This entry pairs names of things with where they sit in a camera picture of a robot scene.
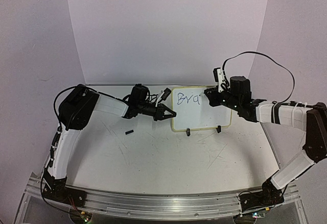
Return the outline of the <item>yellow framed small whiteboard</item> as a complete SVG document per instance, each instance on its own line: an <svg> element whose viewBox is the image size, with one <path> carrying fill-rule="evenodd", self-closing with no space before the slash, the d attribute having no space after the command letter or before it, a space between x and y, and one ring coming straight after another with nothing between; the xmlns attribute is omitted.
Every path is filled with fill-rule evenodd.
<svg viewBox="0 0 327 224"><path fill-rule="evenodd" d="M231 124L232 111L224 106L212 107L204 94L207 86L185 86L172 89L172 119L175 132L215 129Z"/></svg>

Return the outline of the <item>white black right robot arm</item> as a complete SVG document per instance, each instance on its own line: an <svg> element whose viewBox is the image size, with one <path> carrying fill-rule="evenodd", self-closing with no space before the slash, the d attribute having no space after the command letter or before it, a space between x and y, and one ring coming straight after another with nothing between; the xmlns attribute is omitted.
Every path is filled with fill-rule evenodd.
<svg viewBox="0 0 327 224"><path fill-rule="evenodd" d="M264 128L281 128L300 140L295 155L259 191L245 191L238 196L242 212L280 205L288 185L326 159L326 104L254 99L247 78L231 77L229 84L221 78L217 80L217 86L204 91L210 106L224 106L248 122L260 123Z"/></svg>

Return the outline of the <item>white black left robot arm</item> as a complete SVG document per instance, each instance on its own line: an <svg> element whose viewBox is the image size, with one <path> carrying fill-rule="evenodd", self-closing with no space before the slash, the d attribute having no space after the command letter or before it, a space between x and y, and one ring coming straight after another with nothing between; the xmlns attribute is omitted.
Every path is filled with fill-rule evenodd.
<svg viewBox="0 0 327 224"><path fill-rule="evenodd" d="M58 203L83 207L86 192L66 186L67 167L74 144L80 132L88 125L95 111L132 119L139 114L154 121L176 117L177 113L163 102L170 96L166 88L160 95L152 95L142 84L133 86L124 98L97 91L79 84L66 89L68 96L54 107L58 128L50 148L50 156L42 174L41 196Z"/></svg>

